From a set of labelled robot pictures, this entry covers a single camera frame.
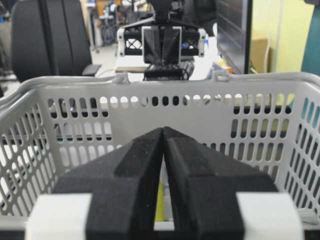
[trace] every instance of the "basket handle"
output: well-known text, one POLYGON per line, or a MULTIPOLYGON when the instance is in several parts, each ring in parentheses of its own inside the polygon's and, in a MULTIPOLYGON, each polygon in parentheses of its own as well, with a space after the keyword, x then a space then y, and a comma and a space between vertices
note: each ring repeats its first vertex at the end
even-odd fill
POLYGON ((228 74, 224 71, 214 73, 213 79, 219 82, 252 81, 252 80, 301 80, 320 87, 320 77, 307 72, 272 72, 258 74, 228 74))
POLYGON ((42 85, 62 85, 62 84, 82 84, 82 83, 126 83, 128 82, 127 73, 120 73, 110 77, 78 77, 78 76, 42 76, 24 81, 16 90, 10 95, 0 99, 0 109, 6 107, 9 103, 19 98, 28 91, 42 85))

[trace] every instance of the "floor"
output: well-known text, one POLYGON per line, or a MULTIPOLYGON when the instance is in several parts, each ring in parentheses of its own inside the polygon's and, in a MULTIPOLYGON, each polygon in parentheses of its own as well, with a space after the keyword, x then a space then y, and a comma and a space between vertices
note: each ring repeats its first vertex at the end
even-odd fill
POLYGON ((99 47, 97 51, 91 52, 93 64, 102 65, 96 77, 109 77, 115 74, 114 66, 117 59, 117 49, 117 45, 113 44, 111 46, 99 47))

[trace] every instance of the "cable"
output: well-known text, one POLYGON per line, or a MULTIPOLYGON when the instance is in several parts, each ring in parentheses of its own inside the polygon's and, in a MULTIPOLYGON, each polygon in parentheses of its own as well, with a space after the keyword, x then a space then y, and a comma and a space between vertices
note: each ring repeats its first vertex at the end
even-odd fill
POLYGON ((265 73, 268 72, 268 56, 269 56, 269 52, 270 52, 270 15, 271 15, 271 6, 272 6, 272 0, 269 0, 269 9, 268 9, 268 16, 266 18, 266 26, 267 26, 267 45, 266 45, 266 49, 265 49, 265 53, 264 53, 264 65, 263 65, 263 70, 265 73))
POLYGON ((110 69, 107 69, 107 70, 104 70, 103 72, 99 73, 98 76, 95 76, 96 78, 99 78, 101 75, 107 73, 107 72, 111 72, 111 71, 114 71, 114 69, 110 68, 110 69))

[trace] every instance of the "yellow wall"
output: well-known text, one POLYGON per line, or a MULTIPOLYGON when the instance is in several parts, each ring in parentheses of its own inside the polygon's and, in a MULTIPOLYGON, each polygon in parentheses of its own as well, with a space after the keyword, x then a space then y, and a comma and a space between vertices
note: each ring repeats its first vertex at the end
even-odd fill
POLYGON ((270 37, 271 72, 301 71, 313 9, 303 0, 253 0, 252 28, 270 37))
POLYGON ((301 71, 313 11, 303 0, 284 0, 277 72, 301 71))
POLYGON ((282 0, 253 0, 252 29, 270 37, 269 70, 274 72, 282 0))

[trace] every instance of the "yellow object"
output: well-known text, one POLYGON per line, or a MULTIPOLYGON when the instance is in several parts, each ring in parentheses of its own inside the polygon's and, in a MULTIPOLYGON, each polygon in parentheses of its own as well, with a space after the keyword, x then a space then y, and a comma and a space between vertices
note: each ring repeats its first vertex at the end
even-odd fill
POLYGON ((165 195, 164 186, 162 182, 159 182, 158 196, 156 200, 156 210, 155 210, 155 221, 164 222, 165 221, 165 195))

